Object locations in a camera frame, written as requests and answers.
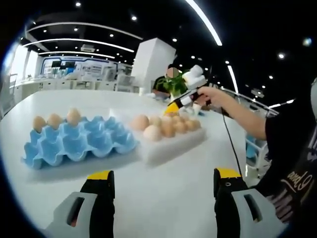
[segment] potted plant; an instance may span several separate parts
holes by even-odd
[[[163,87],[171,94],[171,100],[182,95],[187,91],[185,80],[183,79],[184,73],[179,73],[178,76],[174,78],[161,78],[156,85],[156,89],[163,84]]]

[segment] person's arm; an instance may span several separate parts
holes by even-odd
[[[257,116],[237,103],[231,96],[216,88],[202,87],[198,93],[208,96],[212,104],[221,106],[226,110],[250,135],[257,139],[266,140],[264,118]]]

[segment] black cable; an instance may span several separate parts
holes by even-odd
[[[233,143],[232,143],[232,139],[231,139],[231,135],[230,135],[230,132],[229,132],[229,129],[228,129],[226,120],[225,120],[225,118],[224,118],[224,113],[223,113],[223,112],[224,112],[224,111],[223,111],[223,108],[221,108],[221,113],[222,113],[222,117],[223,117],[223,122],[224,122],[224,125],[226,126],[226,129],[227,129],[227,132],[228,132],[228,135],[229,135],[229,139],[230,139],[230,143],[231,143],[231,146],[232,146],[232,150],[233,150],[234,156],[236,157],[236,161],[237,161],[237,164],[238,164],[238,169],[239,169],[240,176],[242,177],[242,172],[241,172],[241,168],[240,168],[240,163],[239,163],[239,160],[238,160],[238,156],[237,156],[236,150],[234,149],[234,146],[233,146]]]

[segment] person's hand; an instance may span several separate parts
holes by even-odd
[[[211,104],[215,107],[221,107],[223,99],[227,96],[223,91],[211,87],[201,87],[198,89],[198,94],[201,96],[196,101],[200,105],[210,99]]]

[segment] white counter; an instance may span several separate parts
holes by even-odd
[[[91,119],[106,117],[110,108],[161,111],[164,105],[132,93],[91,90],[37,92],[17,104],[0,122],[4,168],[22,209],[38,228],[53,220],[53,211],[71,192],[79,191],[96,171],[114,170],[115,238],[216,237],[213,170],[237,169],[222,115],[200,117],[208,139],[186,154],[149,168],[135,153],[117,158],[86,160],[34,171],[21,162],[30,140],[34,116],[65,116],[70,107]],[[227,125],[245,173],[245,132],[232,119]]]

